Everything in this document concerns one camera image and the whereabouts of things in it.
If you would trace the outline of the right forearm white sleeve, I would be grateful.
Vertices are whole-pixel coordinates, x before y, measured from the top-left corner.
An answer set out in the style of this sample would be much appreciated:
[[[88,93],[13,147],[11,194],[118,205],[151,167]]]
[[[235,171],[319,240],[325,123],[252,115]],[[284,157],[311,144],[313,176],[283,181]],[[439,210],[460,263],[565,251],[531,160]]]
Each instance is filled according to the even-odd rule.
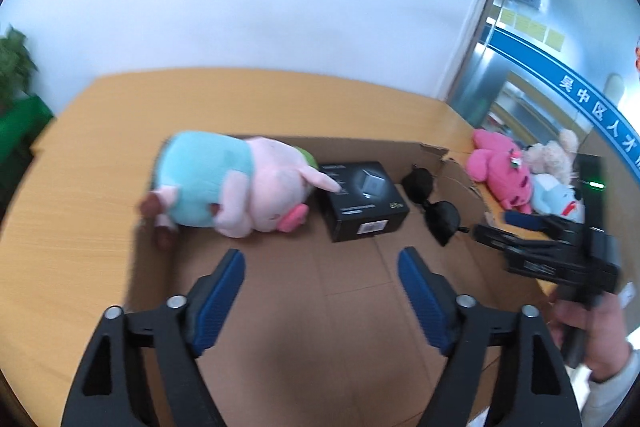
[[[632,350],[624,367],[603,383],[589,378],[589,395],[582,408],[582,425],[601,427],[622,406],[639,377],[639,351]]]

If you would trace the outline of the person right hand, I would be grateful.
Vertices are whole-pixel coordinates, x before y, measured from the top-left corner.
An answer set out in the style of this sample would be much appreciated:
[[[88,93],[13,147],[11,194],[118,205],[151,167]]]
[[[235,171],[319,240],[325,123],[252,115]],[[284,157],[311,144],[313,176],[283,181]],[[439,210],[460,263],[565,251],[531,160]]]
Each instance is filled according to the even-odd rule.
[[[548,324],[555,344],[561,348],[566,326],[587,333],[584,363],[591,371],[590,378],[598,384],[616,376],[631,357],[632,347],[627,340],[624,310],[620,299],[604,293],[600,305],[587,310],[579,303],[563,300],[556,289],[549,295],[551,320]]]

